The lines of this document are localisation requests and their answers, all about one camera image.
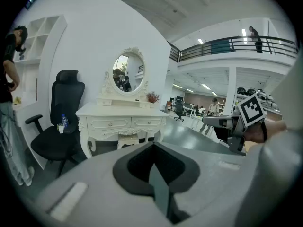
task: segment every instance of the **vanity drawer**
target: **vanity drawer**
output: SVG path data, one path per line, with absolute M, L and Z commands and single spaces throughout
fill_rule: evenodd
M 129 128 L 131 126 L 131 117 L 87 117 L 87 126 L 93 131 Z
M 160 126 L 162 117 L 133 117 L 131 127 L 157 127 Z

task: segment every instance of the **white vanity table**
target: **white vanity table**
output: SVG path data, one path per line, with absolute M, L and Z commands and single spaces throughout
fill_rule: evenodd
M 122 91 L 113 79 L 113 66 L 105 72 L 105 83 L 102 86 L 96 102 L 89 102 L 76 112 L 79 117 L 79 131 L 81 132 L 81 147 L 87 158 L 92 157 L 88 141 L 92 142 L 92 151 L 96 150 L 95 140 L 119 135 L 133 135 L 145 132 L 160 133 L 157 141 L 162 141 L 163 130 L 166 125 L 167 113 L 154 109 L 153 104 L 147 102 L 148 70 L 143 56 L 138 48 L 124 50 L 121 55 L 132 55 L 140 58 L 144 74 L 139 87 L 131 92 Z

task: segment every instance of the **chair armrest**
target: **chair armrest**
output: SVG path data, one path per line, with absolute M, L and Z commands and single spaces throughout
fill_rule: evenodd
M 31 117 L 31 118 L 25 120 L 25 123 L 26 123 L 26 124 L 30 124 L 30 123 L 32 123 L 32 122 L 35 122 L 35 121 L 38 120 L 38 119 L 41 119 L 42 117 L 43 117 L 43 116 L 42 116 L 41 114 L 37 114 L 37 115 L 35 115 L 35 116 L 33 116 L 33 117 Z
M 76 131 L 76 129 L 78 128 L 78 124 L 77 123 L 71 123 L 69 124 L 64 130 L 63 133 L 64 134 L 72 134 Z
M 34 122 L 34 123 L 35 123 L 35 126 L 37 127 L 37 129 L 38 129 L 38 131 L 39 131 L 39 133 L 42 133 L 43 130 L 42 130 L 41 125 L 40 125 L 40 123 L 39 123 L 39 119 L 42 118 L 42 117 L 43 117 L 43 116 L 42 116 L 41 114 L 37 114 L 37 115 L 35 115 L 35 116 L 33 116 L 33 117 L 31 117 L 31 118 L 25 120 L 25 123 L 26 123 L 26 124 L 30 124 L 30 123 Z

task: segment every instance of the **chair headrest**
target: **chair headrest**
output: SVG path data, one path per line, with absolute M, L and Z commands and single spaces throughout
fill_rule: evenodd
M 62 70 L 56 76 L 56 81 L 62 83 L 75 83 L 77 82 L 77 70 Z

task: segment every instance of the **white column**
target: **white column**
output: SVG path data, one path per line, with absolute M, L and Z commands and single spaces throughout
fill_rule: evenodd
M 235 94 L 237 93 L 236 84 L 237 84 L 237 69 L 236 67 L 229 67 L 228 91 L 227 91 L 223 115 L 231 114 Z

